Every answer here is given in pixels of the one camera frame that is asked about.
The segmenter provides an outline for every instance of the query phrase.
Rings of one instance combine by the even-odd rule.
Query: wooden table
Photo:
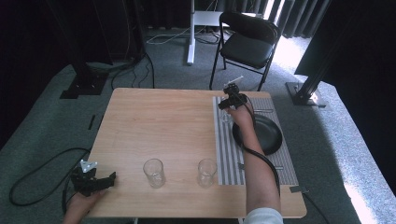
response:
[[[96,177],[117,172],[115,186],[91,210],[90,217],[245,217],[245,186],[197,184],[198,162],[216,160],[213,96],[222,91],[115,89],[89,161],[98,161]],[[266,92],[245,92],[270,97]],[[166,183],[153,189],[145,161],[163,162]],[[281,186],[283,217],[303,217],[301,193]]]

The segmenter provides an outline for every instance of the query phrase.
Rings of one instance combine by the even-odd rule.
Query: clear glass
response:
[[[158,159],[151,159],[145,162],[143,171],[148,178],[149,184],[158,189],[165,184],[165,173],[163,171],[163,163]]]
[[[226,97],[221,97],[221,101],[227,99]],[[229,113],[227,113],[225,110],[220,110],[220,120],[221,122],[224,123],[231,123],[233,122],[233,118],[231,117],[231,115]]]
[[[203,188],[209,188],[214,183],[214,176],[218,166],[211,159],[203,159],[198,164],[198,184]]]

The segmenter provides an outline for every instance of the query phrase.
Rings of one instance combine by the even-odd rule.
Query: black cable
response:
[[[275,182],[276,182],[277,192],[280,195],[279,176],[277,174],[275,166],[271,163],[271,161],[268,160],[268,158],[266,156],[262,155],[261,153],[255,151],[255,150],[252,150],[252,149],[250,149],[248,147],[245,147],[243,144],[242,144],[242,149],[244,149],[246,152],[250,153],[251,155],[262,159],[262,161],[265,161],[268,164],[268,166],[271,168],[272,172],[274,173],[274,179],[275,179]]]
[[[53,188],[52,190],[50,190],[50,191],[49,191],[46,195],[44,195],[43,197],[41,197],[41,198],[39,198],[39,199],[37,199],[37,200],[35,200],[35,201],[32,201],[32,202],[28,202],[28,203],[19,203],[19,202],[16,202],[16,201],[15,201],[15,199],[14,199],[14,191],[15,191],[15,188],[16,188],[25,178],[27,178],[28,176],[34,174],[35,172],[37,172],[38,170],[40,170],[41,168],[43,168],[45,165],[49,164],[51,161],[53,161],[53,160],[56,159],[57,157],[63,155],[63,154],[66,153],[66,152],[72,151],[72,150],[83,150],[83,151],[85,151],[85,152],[84,152],[84,154],[79,158],[79,160],[74,164],[74,166],[72,167],[72,169],[70,169],[70,170],[67,172],[67,174],[62,178],[62,180],[55,186],[55,188]],[[35,203],[42,202],[44,199],[48,198],[57,188],[59,188],[59,186],[61,186],[62,182],[63,182],[68,176],[70,176],[70,174],[71,174],[71,172],[73,171],[74,167],[82,160],[82,158],[84,158],[84,157],[85,157],[88,153],[90,153],[90,152],[91,152],[90,150],[88,150],[88,149],[86,149],[86,148],[83,148],[83,147],[72,147],[72,148],[69,148],[69,149],[67,149],[67,150],[65,150],[65,151],[63,151],[63,152],[60,152],[60,153],[58,153],[57,155],[53,156],[51,159],[49,159],[48,161],[44,162],[42,165],[38,166],[37,168],[35,168],[35,169],[34,169],[33,171],[31,171],[30,173],[28,173],[28,174],[24,175],[23,177],[21,177],[19,180],[17,180],[17,181],[12,185],[12,188],[11,188],[11,190],[9,191],[9,194],[8,194],[9,201],[10,201],[12,204],[17,205],[17,206],[28,206],[28,205],[32,205],[32,204],[35,204]]]
[[[155,89],[155,81],[154,81],[154,78],[155,78],[155,74],[154,74],[154,64],[152,63],[152,60],[151,60],[151,58],[149,57],[149,55],[146,53],[146,57],[147,57],[147,59],[148,59],[148,61],[149,61],[149,63],[151,64],[151,71],[152,71],[152,89]]]
[[[62,210],[64,212],[64,215],[66,214],[67,211],[67,204],[69,203],[70,199],[73,198],[73,196],[75,196],[75,194],[77,194],[79,192],[79,189],[75,189],[75,192],[69,197],[69,199],[66,200],[66,196],[67,196],[67,189],[69,186],[69,182],[70,182],[70,178],[71,175],[67,178],[67,180],[64,182],[64,190],[62,191]],[[88,180],[86,180],[84,182],[84,184],[81,186],[80,189],[84,189],[84,187],[86,186],[86,183],[88,183]]]
[[[118,70],[125,70],[130,66],[130,64],[133,63],[133,61],[129,61],[128,63],[124,63],[122,65],[116,66],[116,67],[111,67],[111,68],[100,68],[100,67],[95,67],[93,65],[87,64],[88,67],[91,69],[93,72],[98,72],[98,73],[111,73],[114,71]]]
[[[135,82],[136,79],[137,79],[137,75],[136,75],[136,73],[134,72],[134,68],[132,69],[132,73],[134,74],[134,80],[132,80],[131,88],[134,87],[134,82]]]
[[[318,210],[318,212],[320,213],[320,215],[324,218],[324,220],[326,221],[327,224],[330,224],[329,220],[326,218],[326,216],[324,216],[323,212],[319,209],[319,207],[314,203],[314,201],[312,201],[312,199],[306,194],[306,192],[303,192],[303,196],[305,196],[305,198],[312,203],[312,205],[314,205],[314,207]]]
[[[256,117],[254,116],[253,103],[251,103],[250,98],[247,97],[247,99],[250,102],[252,110],[250,110],[250,108],[247,106],[247,104],[243,101],[243,99],[241,99],[241,97],[239,97],[239,95],[237,93],[232,92],[232,95],[234,97],[236,97],[239,100],[239,102],[247,109],[247,112],[250,114],[251,119],[253,120],[253,128],[256,129]]]
[[[200,42],[200,43],[203,43],[203,44],[210,44],[210,45],[217,45],[219,43],[219,39],[220,39],[219,35],[217,35],[215,33],[206,34],[206,35],[214,36],[216,38],[216,40],[215,41],[208,41],[208,40],[205,40],[205,39],[197,37],[197,36],[200,36],[200,35],[195,35],[195,40],[197,42]],[[147,36],[147,38],[149,38],[150,40],[157,39],[157,38],[167,38],[167,37],[168,36],[163,36],[163,35]],[[173,37],[173,39],[178,39],[178,38],[188,39],[188,38],[190,38],[190,36],[189,35],[177,35],[176,37]]]
[[[120,68],[119,72],[116,73],[116,74],[114,75],[113,78],[111,78],[111,82],[110,82],[111,90],[114,90],[114,89],[115,89],[115,88],[114,88],[114,80],[116,79],[116,77],[117,77],[123,70],[130,69],[131,67],[134,68],[139,62],[136,62],[135,60],[133,60],[133,61],[131,61],[130,63],[126,64],[125,66],[122,66],[122,67]]]
[[[237,93],[232,92],[232,95],[235,96],[240,101],[240,103],[242,103],[244,105],[244,107],[247,109],[248,113],[250,114],[250,116],[251,116],[251,118],[253,120],[253,126],[256,127],[256,118],[254,117],[253,103],[251,103],[250,98],[247,97],[247,99],[250,102],[252,110],[250,110],[250,108],[247,106],[247,104],[238,96]],[[252,150],[252,149],[250,149],[248,147],[245,147],[244,144],[242,144],[242,149],[244,149],[246,152],[250,153],[251,155],[260,158],[262,161],[265,161],[268,164],[268,166],[271,168],[272,172],[274,173],[274,179],[275,179],[275,182],[276,182],[277,191],[278,191],[278,193],[280,195],[279,176],[277,174],[275,166],[271,163],[271,161],[268,160],[268,158],[266,156],[262,155],[261,153],[255,151],[255,150]]]
[[[137,83],[137,87],[138,88],[140,88],[140,83],[142,83],[145,79],[146,79],[146,77],[148,77],[149,76],[149,68],[148,68],[148,63],[146,63],[146,71],[147,71],[147,73],[146,73],[146,75]]]

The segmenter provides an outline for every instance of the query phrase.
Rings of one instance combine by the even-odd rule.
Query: cord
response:
[[[218,6],[218,0],[213,0],[210,4],[209,4],[209,6],[206,8],[206,10],[205,11],[208,11],[209,9],[210,9],[210,7],[213,5],[213,3],[214,2],[216,2],[215,3],[215,5],[214,5],[214,7],[213,7],[213,11],[216,11],[216,7]],[[206,26],[204,26],[204,28],[202,28],[200,31],[198,31],[198,32],[196,32],[196,34],[199,34],[199,33],[201,33],[204,29],[206,28]],[[152,44],[152,45],[161,45],[161,44],[165,44],[165,43],[167,43],[167,42],[169,42],[169,41],[171,41],[172,39],[175,39],[175,38],[177,38],[178,36],[182,36],[184,33],[186,33],[188,30],[190,30],[190,27],[189,28],[187,28],[186,30],[184,30],[183,32],[181,32],[180,34],[178,34],[178,35],[155,35],[154,37],[152,37],[151,39],[149,39],[148,41],[146,41],[146,43],[147,44]],[[214,34],[212,34],[213,36],[215,36],[216,38],[217,38],[217,41],[215,42],[215,43],[210,43],[210,42],[207,42],[208,44],[218,44],[219,42],[219,37],[218,36],[216,36],[216,35],[214,35]],[[154,40],[154,39],[156,39],[156,38],[158,38],[158,37],[163,37],[163,36],[172,36],[170,39],[167,39],[167,40],[165,40],[165,41],[163,41],[163,42],[160,42],[160,43],[152,43],[151,41],[152,40]]]
[[[49,191],[46,195],[44,195],[43,197],[41,197],[41,198],[39,198],[39,199],[37,199],[37,200],[35,200],[35,201],[32,201],[32,202],[28,202],[28,203],[19,203],[19,202],[16,202],[16,201],[15,201],[15,199],[14,199],[14,191],[15,191],[15,188],[16,188],[24,179],[26,179],[28,176],[30,176],[30,175],[36,173],[37,171],[39,171],[41,168],[43,168],[45,165],[49,164],[51,161],[53,161],[53,160],[56,159],[57,157],[63,155],[63,154],[66,153],[66,152],[73,151],[73,150],[83,150],[84,153],[83,153],[83,155],[79,158],[79,160],[73,165],[73,167],[67,172],[67,174],[62,178],[62,180],[55,186],[55,188],[53,188],[52,190],[50,190],[50,191]],[[35,169],[34,169],[33,171],[31,171],[30,173],[28,173],[28,174],[24,175],[23,177],[21,177],[19,180],[17,180],[17,181],[12,185],[12,188],[11,188],[11,190],[9,191],[9,194],[8,194],[9,201],[10,201],[12,204],[17,205],[17,206],[28,206],[28,205],[32,205],[32,204],[35,204],[35,203],[42,202],[44,199],[48,198],[57,188],[59,188],[59,186],[61,186],[62,182],[63,182],[68,176],[70,176],[70,174],[71,174],[71,172],[73,171],[74,167],[76,167],[76,165],[82,160],[82,158],[84,158],[84,157],[85,157],[88,153],[90,153],[90,152],[91,152],[91,151],[90,151],[89,149],[86,149],[86,148],[83,148],[83,147],[72,147],[72,148],[69,148],[69,149],[67,149],[67,150],[65,150],[65,151],[63,151],[63,152],[60,152],[60,153],[58,153],[57,155],[53,156],[51,159],[49,159],[48,161],[44,162],[42,165],[38,166],[37,168],[35,168]]]
[[[128,45],[125,51],[125,56],[124,56],[124,60],[126,60],[126,57],[128,55],[129,52],[129,48],[131,47],[131,28],[130,28],[130,24],[129,24],[129,15],[128,15],[128,11],[126,9],[126,3],[124,0],[122,0],[122,4],[124,5],[124,12],[125,12],[125,16],[126,16],[126,28],[128,30]]]
[[[146,77],[148,77],[149,76],[149,68],[148,68],[148,63],[146,63],[146,70],[147,70],[147,73],[146,73],[146,75],[137,83],[137,88],[140,88],[140,83],[142,83],[145,79],[146,79]]]
[[[146,57],[149,61],[149,63],[151,64],[151,71],[152,71],[152,89],[155,89],[155,74],[154,74],[154,64],[152,63],[151,58],[149,57],[148,54],[146,54]]]
[[[136,75],[136,73],[134,72],[134,69],[132,69],[132,73],[134,74],[134,80],[132,80],[132,84],[131,84],[131,87],[133,88],[133,87],[134,87],[134,82],[135,82],[136,79],[137,79],[137,75]]]
[[[119,71],[113,76],[113,78],[111,78],[111,82],[110,82],[110,85],[111,85],[111,89],[112,90],[114,90],[115,88],[114,88],[114,80],[116,79],[116,77],[121,73],[121,71],[123,71],[123,70],[127,70],[127,69],[130,69],[131,67],[134,69],[134,67],[138,64],[138,63],[140,63],[141,62],[141,60],[140,61],[136,61],[136,60],[132,60],[130,63],[128,63],[128,64],[124,64],[124,65],[122,65],[122,66],[119,66]]]
[[[64,212],[64,215],[66,214],[66,212],[67,212],[67,204],[69,203],[69,201],[73,198],[73,196],[75,196],[78,192],[79,192],[79,189],[75,189],[75,192],[66,200],[66,197],[67,197],[67,189],[68,189],[68,186],[69,186],[69,182],[70,182],[70,178],[71,178],[71,175],[69,175],[69,177],[67,178],[67,180],[64,182],[64,190],[62,191],[62,211]],[[80,189],[83,189],[86,185],[86,183],[87,183],[88,181],[85,181],[84,182],[84,184],[81,186],[81,188]]]
[[[275,179],[275,182],[276,182],[277,192],[280,195],[279,176],[277,174],[275,166],[271,163],[271,161],[268,160],[268,158],[266,156],[262,155],[261,153],[255,151],[255,150],[252,150],[252,149],[250,149],[248,147],[245,147],[243,144],[242,144],[242,149],[244,149],[246,152],[250,153],[251,155],[262,159],[262,161],[265,161],[269,165],[269,167],[271,168],[272,172],[274,173],[274,179]]]
[[[326,216],[324,215],[324,213],[319,209],[319,207],[314,203],[314,201],[312,201],[312,199],[308,196],[308,194],[306,194],[307,192],[303,192],[303,196],[305,196],[305,198],[312,203],[312,205],[314,205],[314,207],[318,210],[318,212],[320,213],[320,215],[324,218],[325,222],[327,224],[330,224],[329,220],[326,218]]]
[[[247,109],[247,112],[250,114],[251,119],[253,120],[253,127],[254,127],[254,129],[256,129],[256,117],[254,116],[253,103],[251,103],[250,98],[248,98],[248,96],[247,96],[247,99],[248,99],[248,101],[250,102],[250,105],[251,105],[252,110],[250,110],[250,108],[247,106],[247,104],[241,99],[241,97],[239,97],[239,95],[238,95],[237,93],[232,92],[232,94],[233,94],[233,96],[236,97],[236,98],[239,100],[239,102],[240,102],[241,104],[243,104],[243,106]]]
[[[114,72],[114,71],[117,71],[117,70],[124,70],[124,69],[126,69],[128,66],[130,66],[131,63],[134,63],[134,61],[130,61],[130,62],[128,62],[128,63],[119,65],[119,66],[117,66],[117,67],[112,67],[112,68],[100,68],[100,67],[92,66],[92,65],[90,65],[90,64],[87,64],[87,65],[88,65],[88,67],[89,67],[93,72],[111,73],[111,72]]]

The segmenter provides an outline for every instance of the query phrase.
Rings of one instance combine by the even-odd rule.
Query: black equipment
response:
[[[76,167],[70,176],[74,190],[88,197],[97,190],[108,189],[114,186],[116,172],[102,179],[96,179],[95,174],[96,168],[86,169],[81,166]]]
[[[228,84],[223,91],[228,94],[228,99],[222,100],[219,103],[219,109],[225,109],[230,106],[235,106],[235,108],[237,108],[248,102],[247,96],[243,93],[239,93],[239,88],[235,83]]]

